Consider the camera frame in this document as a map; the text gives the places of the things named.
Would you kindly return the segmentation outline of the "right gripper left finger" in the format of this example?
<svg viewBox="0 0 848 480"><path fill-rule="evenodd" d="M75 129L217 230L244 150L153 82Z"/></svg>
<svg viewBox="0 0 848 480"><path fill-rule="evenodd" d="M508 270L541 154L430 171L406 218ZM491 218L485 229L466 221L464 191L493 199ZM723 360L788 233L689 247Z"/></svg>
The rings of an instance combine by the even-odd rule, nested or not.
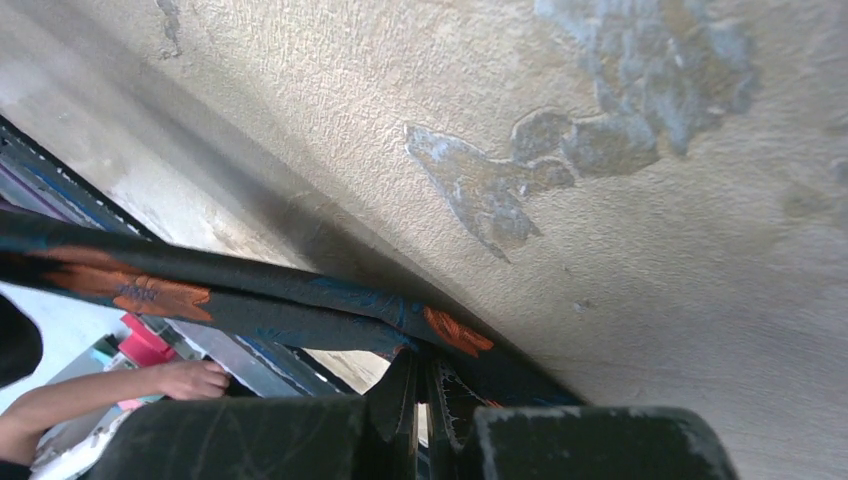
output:
<svg viewBox="0 0 848 480"><path fill-rule="evenodd" d="M91 479L413 479L418 358L364 395L164 401L118 428Z"/></svg>

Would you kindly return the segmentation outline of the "person's bare forearm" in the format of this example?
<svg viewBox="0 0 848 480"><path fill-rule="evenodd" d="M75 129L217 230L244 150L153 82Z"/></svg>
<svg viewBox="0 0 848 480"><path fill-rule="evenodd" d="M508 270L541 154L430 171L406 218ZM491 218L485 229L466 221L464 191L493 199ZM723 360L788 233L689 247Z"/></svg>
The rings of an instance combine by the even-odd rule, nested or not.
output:
<svg viewBox="0 0 848 480"><path fill-rule="evenodd" d="M80 376L31 390L1 414L1 463L28 471L44 432L120 401L162 394L169 367Z"/></svg>

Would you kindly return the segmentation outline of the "person's bare hand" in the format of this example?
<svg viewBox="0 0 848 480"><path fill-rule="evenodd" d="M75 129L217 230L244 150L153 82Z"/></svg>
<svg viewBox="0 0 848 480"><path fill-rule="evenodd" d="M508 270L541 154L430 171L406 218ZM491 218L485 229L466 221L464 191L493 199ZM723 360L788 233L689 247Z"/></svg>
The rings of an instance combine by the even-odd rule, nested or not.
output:
<svg viewBox="0 0 848 480"><path fill-rule="evenodd" d="M157 389L174 400L217 399L230 386L230 375L213 361L181 361L157 366Z"/></svg>

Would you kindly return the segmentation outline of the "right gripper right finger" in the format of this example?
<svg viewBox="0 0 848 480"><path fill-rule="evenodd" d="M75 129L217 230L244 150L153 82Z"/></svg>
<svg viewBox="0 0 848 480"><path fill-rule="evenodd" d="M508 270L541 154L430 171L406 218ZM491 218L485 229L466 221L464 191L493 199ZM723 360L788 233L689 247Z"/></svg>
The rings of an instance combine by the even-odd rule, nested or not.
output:
<svg viewBox="0 0 848 480"><path fill-rule="evenodd" d="M672 407L494 407L425 368L433 479L736 479L715 431Z"/></svg>

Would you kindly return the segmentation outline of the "dark orange floral tie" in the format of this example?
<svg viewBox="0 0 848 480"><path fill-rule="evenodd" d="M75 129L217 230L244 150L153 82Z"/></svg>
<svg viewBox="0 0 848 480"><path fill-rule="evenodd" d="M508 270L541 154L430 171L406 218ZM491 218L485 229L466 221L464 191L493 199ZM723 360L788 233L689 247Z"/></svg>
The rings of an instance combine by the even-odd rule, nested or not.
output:
<svg viewBox="0 0 848 480"><path fill-rule="evenodd" d="M576 405L578 395L493 336L422 302L313 272L1 215L3 281L240 336L322 351L403 349L442 358L496 406Z"/></svg>

